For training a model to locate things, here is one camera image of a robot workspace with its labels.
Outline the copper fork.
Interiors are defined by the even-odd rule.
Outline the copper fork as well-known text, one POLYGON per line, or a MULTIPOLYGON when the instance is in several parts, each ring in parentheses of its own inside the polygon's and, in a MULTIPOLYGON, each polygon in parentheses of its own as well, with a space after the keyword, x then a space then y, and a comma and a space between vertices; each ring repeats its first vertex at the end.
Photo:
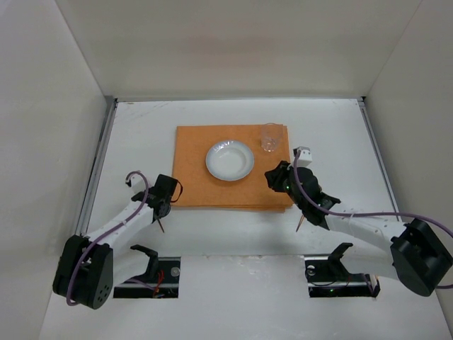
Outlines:
POLYGON ((162 231, 163 233, 165 233, 165 230, 164 230, 164 227, 163 227, 161 221, 158 219, 157 222, 158 222, 158 224, 159 224, 159 227, 160 227, 161 231, 162 231))

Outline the copper spoon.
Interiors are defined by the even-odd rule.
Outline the copper spoon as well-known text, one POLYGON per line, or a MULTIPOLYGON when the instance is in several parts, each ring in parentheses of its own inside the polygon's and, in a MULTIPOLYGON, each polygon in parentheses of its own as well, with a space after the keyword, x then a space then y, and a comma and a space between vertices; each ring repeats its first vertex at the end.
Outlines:
POLYGON ((305 218, 304 215, 301 215, 301 217, 299 219, 299 222, 298 222, 298 225, 297 225, 297 228, 296 228, 296 233, 299 231, 300 227, 302 226, 304 218, 305 218))

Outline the clear plastic cup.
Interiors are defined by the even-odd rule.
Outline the clear plastic cup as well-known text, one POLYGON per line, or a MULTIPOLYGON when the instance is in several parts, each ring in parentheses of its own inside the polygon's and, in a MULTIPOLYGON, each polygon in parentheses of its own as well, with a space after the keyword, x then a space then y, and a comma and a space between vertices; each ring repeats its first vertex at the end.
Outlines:
POLYGON ((274 152, 280 144, 283 126, 276 123, 261 125, 261 148, 266 152, 274 152))

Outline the white paper plate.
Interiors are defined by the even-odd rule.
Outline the white paper plate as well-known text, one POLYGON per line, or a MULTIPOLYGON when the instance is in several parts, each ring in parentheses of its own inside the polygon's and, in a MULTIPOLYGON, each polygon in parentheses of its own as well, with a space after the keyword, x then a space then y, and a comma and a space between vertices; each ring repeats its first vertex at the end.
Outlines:
POLYGON ((221 181, 239 181, 249 175, 255 158, 250 147, 237 140, 224 140, 213 145, 206 154, 209 173, 221 181))

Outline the orange cloth napkin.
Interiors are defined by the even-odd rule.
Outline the orange cloth napkin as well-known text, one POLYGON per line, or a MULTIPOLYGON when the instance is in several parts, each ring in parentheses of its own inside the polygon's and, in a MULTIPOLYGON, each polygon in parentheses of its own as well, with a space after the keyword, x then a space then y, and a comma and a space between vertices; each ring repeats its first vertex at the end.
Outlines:
POLYGON ((261 125, 178 126, 172 177, 182 183, 183 193, 174 205, 274 211, 291 207, 291 199, 269 189, 265 178, 266 171, 274 169, 282 160, 290 160, 287 126, 281 127, 282 139, 274 152, 261 147, 261 132, 261 125), (222 181, 208 171, 206 155, 223 140, 237 140, 251 149, 254 166, 245 178, 222 181))

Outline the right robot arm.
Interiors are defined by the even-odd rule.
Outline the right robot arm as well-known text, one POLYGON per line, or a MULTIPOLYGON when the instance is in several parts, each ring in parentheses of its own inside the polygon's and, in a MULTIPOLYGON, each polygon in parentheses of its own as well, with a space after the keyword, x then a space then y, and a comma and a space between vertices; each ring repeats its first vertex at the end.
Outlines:
POLYGON ((343 242, 331 253, 310 256, 306 261, 306 278, 311 285, 332 285, 362 279, 368 288, 373 275, 400 281, 411 292, 427 297, 437 288, 452 267, 452 256, 422 217, 411 222, 389 220, 389 213, 359 213, 324 193, 313 172, 306 167, 294 168, 281 161, 265 173, 268 187, 286 193, 314 226, 348 234, 380 251, 361 255, 353 243, 343 242))

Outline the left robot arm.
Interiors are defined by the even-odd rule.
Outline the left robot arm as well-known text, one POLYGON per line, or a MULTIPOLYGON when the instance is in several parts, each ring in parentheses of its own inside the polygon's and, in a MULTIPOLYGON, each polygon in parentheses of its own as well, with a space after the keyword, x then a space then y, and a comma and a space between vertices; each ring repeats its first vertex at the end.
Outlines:
POLYGON ((161 223, 180 198, 183 186, 163 174, 151 186, 140 171, 130 172, 125 183, 132 186, 137 179, 143 180, 144 190, 135 193, 117 216, 94 232, 75 234, 66 241, 52 291, 69 306, 97 310, 110 297, 178 297, 180 259, 160 257, 157 251, 132 240, 144 228, 161 223))

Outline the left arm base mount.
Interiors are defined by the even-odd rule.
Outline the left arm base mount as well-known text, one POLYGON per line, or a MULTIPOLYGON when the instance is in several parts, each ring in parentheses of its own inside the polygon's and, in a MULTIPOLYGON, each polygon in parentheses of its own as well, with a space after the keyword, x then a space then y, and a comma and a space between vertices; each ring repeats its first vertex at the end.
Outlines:
POLYGON ((181 257, 163 257, 153 278, 136 277, 113 291, 114 299, 176 299, 179 295, 181 257))

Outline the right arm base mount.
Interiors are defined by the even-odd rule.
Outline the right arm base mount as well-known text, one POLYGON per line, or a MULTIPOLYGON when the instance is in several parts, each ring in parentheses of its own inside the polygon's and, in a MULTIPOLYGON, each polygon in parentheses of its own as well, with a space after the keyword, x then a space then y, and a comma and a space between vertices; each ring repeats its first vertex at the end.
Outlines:
POLYGON ((304 257, 305 277, 311 298, 376 298, 379 279, 365 273, 349 273, 338 259, 304 257))

